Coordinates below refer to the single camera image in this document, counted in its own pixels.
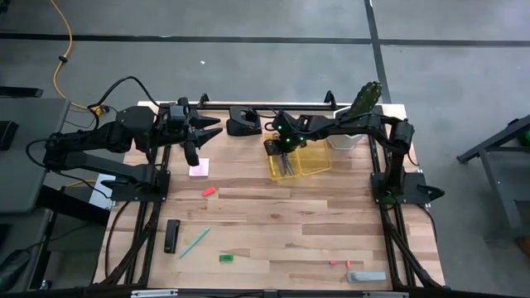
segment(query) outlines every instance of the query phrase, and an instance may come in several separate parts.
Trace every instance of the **green eraser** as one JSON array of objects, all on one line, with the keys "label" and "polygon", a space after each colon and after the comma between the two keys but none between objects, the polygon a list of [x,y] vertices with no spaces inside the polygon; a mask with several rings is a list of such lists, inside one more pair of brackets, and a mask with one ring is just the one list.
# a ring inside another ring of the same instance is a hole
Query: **green eraser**
[{"label": "green eraser", "polygon": [[234,260],[233,255],[220,255],[219,262],[232,262]]}]

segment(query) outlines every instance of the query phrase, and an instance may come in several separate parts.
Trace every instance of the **pink sticky note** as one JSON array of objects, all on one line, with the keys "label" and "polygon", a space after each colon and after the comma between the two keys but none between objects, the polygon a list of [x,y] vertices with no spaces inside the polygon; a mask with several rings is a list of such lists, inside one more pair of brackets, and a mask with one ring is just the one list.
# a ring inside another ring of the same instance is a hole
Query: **pink sticky note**
[{"label": "pink sticky note", "polygon": [[190,166],[189,175],[191,177],[208,177],[209,169],[210,169],[210,159],[199,158],[198,166]]}]

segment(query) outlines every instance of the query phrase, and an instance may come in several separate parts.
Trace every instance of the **blue pen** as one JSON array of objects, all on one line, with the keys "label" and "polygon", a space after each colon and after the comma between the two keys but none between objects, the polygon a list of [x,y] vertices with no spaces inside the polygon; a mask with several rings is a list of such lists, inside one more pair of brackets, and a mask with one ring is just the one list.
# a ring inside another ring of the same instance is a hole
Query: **blue pen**
[{"label": "blue pen", "polygon": [[209,232],[209,230],[210,227],[205,228],[205,230],[202,231],[202,233],[200,233],[200,235],[195,240],[193,240],[193,242],[187,248],[185,248],[184,252],[181,253],[179,258],[184,257],[190,251],[190,249],[192,249]]}]

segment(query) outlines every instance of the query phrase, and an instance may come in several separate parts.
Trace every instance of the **red eraser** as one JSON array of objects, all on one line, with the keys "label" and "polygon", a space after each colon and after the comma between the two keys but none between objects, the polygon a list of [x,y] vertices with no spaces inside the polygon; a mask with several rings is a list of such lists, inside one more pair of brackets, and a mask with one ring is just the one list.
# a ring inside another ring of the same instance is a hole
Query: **red eraser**
[{"label": "red eraser", "polygon": [[211,195],[215,192],[215,187],[210,187],[202,191],[202,196]]}]

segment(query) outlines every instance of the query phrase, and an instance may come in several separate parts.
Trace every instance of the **black holder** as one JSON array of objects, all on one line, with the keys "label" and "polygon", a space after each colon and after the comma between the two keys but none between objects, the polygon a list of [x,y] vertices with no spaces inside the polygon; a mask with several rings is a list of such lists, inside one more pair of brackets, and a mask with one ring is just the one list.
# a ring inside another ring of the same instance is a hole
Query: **black holder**
[{"label": "black holder", "polygon": [[246,137],[262,133],[259,116],[249,107],[230,107],[230,119],[226,120],[226,131],[232,137]]}]

